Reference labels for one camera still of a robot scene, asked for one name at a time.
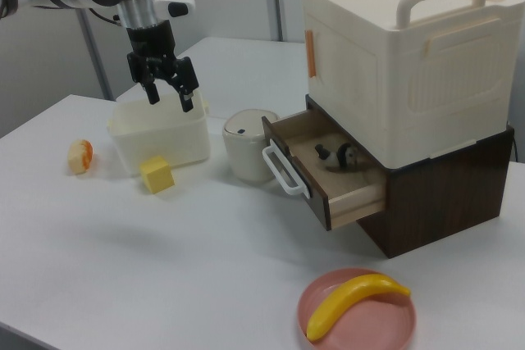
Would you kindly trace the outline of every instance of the open drawer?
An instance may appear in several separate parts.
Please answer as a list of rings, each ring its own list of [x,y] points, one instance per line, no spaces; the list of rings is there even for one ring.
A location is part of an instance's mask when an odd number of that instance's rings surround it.
[[[385,210],[386,173],[366,152],[358,150],[357,165],[345,170],[328,170],[318,157],[318,144],[334,152],[350,142],[321,111],[310,108],[275,122],[266,118],[262,122],[267,161],[275,156],[291,179],[304,182],[304,198],[327,230]],[[279,170],[275,166],[272,170],[282,184]],[[300,186],[286,184],[283,188],[300,190]]]

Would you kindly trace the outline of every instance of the yellow cube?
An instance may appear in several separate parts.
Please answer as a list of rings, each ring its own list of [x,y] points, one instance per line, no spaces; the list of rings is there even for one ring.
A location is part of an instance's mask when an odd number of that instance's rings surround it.
[[[175,184],[170,165],[161,156],[155,156],[140,165],[144,184],[153,194],[170,188]]]

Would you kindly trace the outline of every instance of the yellow banana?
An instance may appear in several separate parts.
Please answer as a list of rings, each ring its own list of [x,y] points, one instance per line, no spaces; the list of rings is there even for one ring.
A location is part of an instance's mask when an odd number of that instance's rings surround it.
[[[319,340],[349,307],[363,298],[383,293],[401,293],[409,296],[410,289],[382,274],[356,276],[344,282],[330,293],[312,314],[308,320],[306,337],[310,342]]]

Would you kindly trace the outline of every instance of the white drawer handle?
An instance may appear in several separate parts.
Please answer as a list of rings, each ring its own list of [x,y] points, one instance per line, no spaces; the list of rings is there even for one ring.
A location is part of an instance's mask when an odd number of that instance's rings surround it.
[[[272,153],[276,155],[281,164],[286,168],[286,171],[288,171],[288,174],[290,174],[290,177],[294,180],[297,186],[288,185],[286,180],[282,177],[281,172],[277,169],[276,165],[273,164],[273,161],[270,158],[270,154]],[[262,150],[262,158],[266,164],[268,164],[268,167],[270,167],[270,170],[272,170],[273,174],[276,176],[276,179],[279,181],[285,192],[287,192],[290,196],[297,196],[302,193],[306,196],[306,198],[310,198],[310,192],[308,191],[306,184],[304,184],[303,180],[299,174],[297,174],[297,171],[294,169],[294,167],[292,167],[290,162],[286,160],[285,155],[282,154],[281,150],[279,147],[277,147],[276,143],[274,143],[273,139],[270,139],[270,146],[265,147]]]

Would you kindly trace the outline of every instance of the pink plate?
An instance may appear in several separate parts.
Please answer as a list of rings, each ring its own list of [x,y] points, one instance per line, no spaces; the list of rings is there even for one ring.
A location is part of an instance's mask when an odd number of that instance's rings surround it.
[[[304,341],[306,326],[313,312],[337,286],[373,270],[347,268],[334,270],[315,279],[303,292],[297,318]],[[353,305],[324,338],[310,343],[317,350],[403,350],[416,328],[416,311],[409,297],[388,293],[365,298]]]

